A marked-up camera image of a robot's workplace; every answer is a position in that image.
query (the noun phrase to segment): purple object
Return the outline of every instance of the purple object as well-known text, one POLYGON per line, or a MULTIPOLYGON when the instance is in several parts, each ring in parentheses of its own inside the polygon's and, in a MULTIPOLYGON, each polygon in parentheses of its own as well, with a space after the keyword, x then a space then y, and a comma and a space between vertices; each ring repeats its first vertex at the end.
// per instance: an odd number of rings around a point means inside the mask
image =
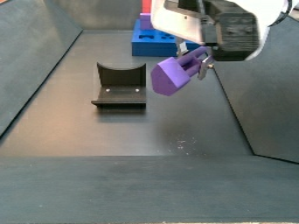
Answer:
POLYGON ((141 30, 154 30, 151 13, 141 13, 141 30))
POLYGON ((207 47, 202 46, 179 59, 170 58, 155 66, 153 84, 158 94, 170 96, 190 82, 202 67, 202 59, 198 57, 206 52, 207 47))

